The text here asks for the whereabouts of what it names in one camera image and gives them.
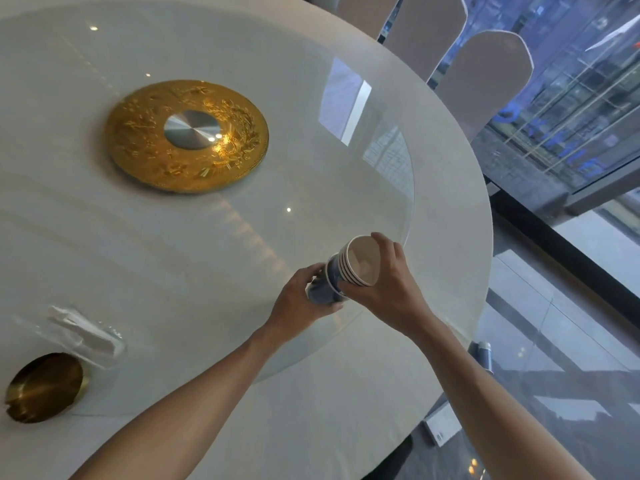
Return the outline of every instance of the hand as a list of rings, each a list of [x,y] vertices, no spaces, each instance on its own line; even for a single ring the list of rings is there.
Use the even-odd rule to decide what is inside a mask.
[[[404,250],[384,234],[372,232],[380,247],[380,275],[375,285],[359,287],[344,281],[340,289],[387,325],[412,338],[426,317],[432,316],[406,264]]]
[[[324,263],[319,262],[297,270],[276,299],[263,328],[274,333],[281,343],[299,335],[318,318],[336,313],[342,308],[341,303],[316,305],[307,298],[307,284],[323,268]]]

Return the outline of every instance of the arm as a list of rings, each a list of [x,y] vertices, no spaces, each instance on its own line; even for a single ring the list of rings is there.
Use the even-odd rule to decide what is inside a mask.
[[[340,282],[350,297],[420,347],[471,443],[495,480],[589,480],[591,475],[460,345],[429,309],[402,246],[379,233],[375,286]]]
[[[182,480],[207,452],[267,359],[341,304],[314,305],[305,287],[322,263],[299,269],[269,319],[240,347],[119,430],[71,480]]]

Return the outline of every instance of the embossed gold plate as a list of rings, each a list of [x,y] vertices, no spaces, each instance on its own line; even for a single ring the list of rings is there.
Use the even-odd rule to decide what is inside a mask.
[[[197,112],[217,120],[220,133],[185,126],[183,132],[207,146],[188,150],[170,142],[168,120]],[[201,80],[167,80],[133,92],[112,110],[105,131],[109,154],[120,168],[148,185],[181,193],[240,180],[262,161],[269,144],[267,122],[249,99]]]
[[[80,400],[87,384],[87,370],[73,355],[43,355],[25,365],[7,387],[6,412],[22,423],[47,420]]]

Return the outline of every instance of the silver center disc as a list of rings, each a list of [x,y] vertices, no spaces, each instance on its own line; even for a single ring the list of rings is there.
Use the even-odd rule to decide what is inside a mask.
[[[211,146],[220,135],[220,124],[202,111],[177,112],[164,124],[164,136],[178,148],[201,150]]]

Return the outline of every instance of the chair back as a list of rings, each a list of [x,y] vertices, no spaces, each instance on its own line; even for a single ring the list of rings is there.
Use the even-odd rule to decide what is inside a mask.
[[[436,94],[471,141],[523,90],[532,72],[533,60],[522,37],[487,30],[460,48]]]
[[[384,46],[426,82],[466,22],[464,0],[404,0]]]
[[[340,0],[335,14],[378,40],[396,3],[398,0]]]

